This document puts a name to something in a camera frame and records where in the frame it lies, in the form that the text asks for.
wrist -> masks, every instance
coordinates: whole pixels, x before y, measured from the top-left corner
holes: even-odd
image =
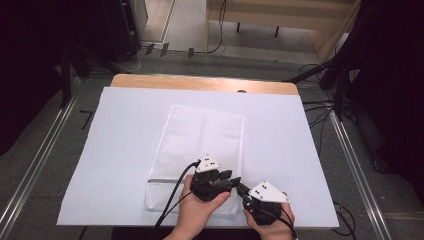
[[[267,235],[267,234],[263,234],[260,235],[261,236],[261,240],[293,240],[293,237],[291,236],[291,234],[278,234],[278,235]]]
[[[180,231],[177,228],[172,230],[171,234],[169,234],[164,240],[192,240],[192,236],[188,236],[187,233]]]

white cloth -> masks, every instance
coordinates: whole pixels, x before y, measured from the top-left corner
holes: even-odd
[[[206,155],[221,164],[219,171],[232,170],[232,178],[240,177],[243,132],[242,116],[172,106],[147,180],[147,207],[163,211],[184,169]],[[192,173],[194,168],[188,171],[188,174]],[[179,186],[170,206],[178,201],[182,186]],[[237,194],[232,194],[217,213],[234,214],[238,205],[240,199]]]

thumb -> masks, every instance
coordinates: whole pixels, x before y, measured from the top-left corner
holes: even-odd
[[[229,192],[223,192],[220,193],[218,196],[216,196],[215,199],[212,200],[212,204],[215,206],[215,208],[219,208],[222,204],[224,204],[225,201],[227,201],[228,198],[230,198],[231,193]]]
[[[253,219],[252,214],[247,209],[243,209],[243,213],[246,216],[247,225],[254,227],[256,225],[256,221]]]

table surface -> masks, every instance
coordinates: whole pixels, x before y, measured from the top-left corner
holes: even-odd
[[[249,93],[299,95],[296,85],[284,82],[252,81],[234,78],[209,78],[170,75],[118,74],[111,87],[206,90]]]
[[[239,90],[247,93],[234,94]],[[268,180],[288,192],[297,216],[296,227],[338,226],[294,84],[132,74],[116,75],[102,94],[63,199],[58,225],[154,225],[160,212],[150,211],[140,201],[145,199],[140,186],[148,177],[148,162],[157,147],[155,139],[160,138],[172,105],[244,116],[242,182],[253,187]],[[168,215],[163,225],[174,225],[176,217]],[[241,210],[235,215],[214,214],[207,226],[247,227]]]

finger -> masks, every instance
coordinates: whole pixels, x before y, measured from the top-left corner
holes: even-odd
[[[213,206],[216,208],[219,208],[222,204],[224,204],[225,201],[227,201],[228,198],[230,198],[231,193],[229,192],[222,192],[218,196],[215,197],[215,199],[212,200]]]
[[[246,216],[247,225],[255,228],[257,226],[255,219],[253,219],[252,214],[247,209],[243,209],[244,216]]]
[[[290,203],[281,203],[281,209],[286,212],[287,217],[294,223],[295,216],[291,210]]]
[[[190,192],[190,186],[191,186],[191,181],[193,180],[193,175],[189,174],[186,176],[186,178],[184,179],[184,188],[182,193],[183,194],[187,194]]]

